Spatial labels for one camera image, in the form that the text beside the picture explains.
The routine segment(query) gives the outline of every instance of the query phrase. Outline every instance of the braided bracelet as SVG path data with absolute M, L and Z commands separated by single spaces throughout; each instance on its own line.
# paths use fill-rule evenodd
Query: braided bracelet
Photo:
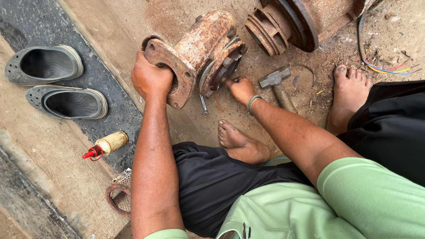
M 259 95 L 255 95 L 255 96 L 253 96 L 250 100 L 249 100 L 249 103 L 248 103 L 248 106 L 246 107 L 246 113 L 247 114 L 249 114 L 249 115 L 252 115 L 251 114 L 251 104 L 252 104 L 252 102 L 256 99 L 256 98 L 260 98 L 260 99 L 262 99 L 262 97 L 261 96 L 259 96 Z

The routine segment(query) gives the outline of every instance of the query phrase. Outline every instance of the wrench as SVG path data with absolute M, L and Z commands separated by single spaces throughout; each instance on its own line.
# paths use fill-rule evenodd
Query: wrench
M 201 94 L 199 94 L 199 96 L 201 97 L 202 107 L 204 108 L 204 112 L 202 113 L 202 115 L 204 117 L 208 117 L 208 110 L 207 110 L 207 107 L 205 106 L 204 97 Z

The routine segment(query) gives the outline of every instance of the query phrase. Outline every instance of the bare foot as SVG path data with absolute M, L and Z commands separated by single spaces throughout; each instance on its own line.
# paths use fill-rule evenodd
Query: bare foot
M 366 102 L 371 81 L 359 69 L 338 65 L 334 70 L 334 103 L 328 115 L 326 130 L 334 135 L 347 131 L 350 118 Z
M 226 120 L 218 122 L 218 137 L 220 145 L 225 147 L 229 156 L 234 159 L 258 164 L 270 158 L 269 148 L 249 138 Z

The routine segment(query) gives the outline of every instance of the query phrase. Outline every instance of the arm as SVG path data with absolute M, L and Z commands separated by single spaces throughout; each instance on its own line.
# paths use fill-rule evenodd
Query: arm
M 255 96 L 252 82 L 226 82 L 233 96 L 245 107 Z M 316 186 L 322 170 L 332 161 L 344 157 L 361 157 L 328 131 L 303 117 L 278 108 L 263 99 L 251 103 L 251 113 L 266 129 L 280 150 L 290 158 Z
M 146 101 L 131 177 L 134 238 L 163 229 L 184 230 L 178 200 L 179 177 L 166 114 L 173 72 L 151 65 L 143 54 L 137 53 L 131 71 L 134 88 Z

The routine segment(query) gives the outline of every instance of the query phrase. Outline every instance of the blue wire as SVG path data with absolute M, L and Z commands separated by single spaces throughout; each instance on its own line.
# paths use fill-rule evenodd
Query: blue wire
M 374 66 L 374 65 L 368 64 L 365 60 L 363 60 L 363 62 L 364 62 L 366 65 L 370 65 L 371 67 L 373 67 L 373 68 L 375 68 L 375 69 L 377 69 L 377 70 L 383 71 L 383 72 L 388 72 L 388 73 L 397 74 L 397 75 L 410 75 L 410 73 L 409 73 L 409 72 L 392 72 L 392 71 L 386 71 L 386 70 L 381 69 L 381 68 L 379 68 L 379 67 L 376 67 L 376 66 Z

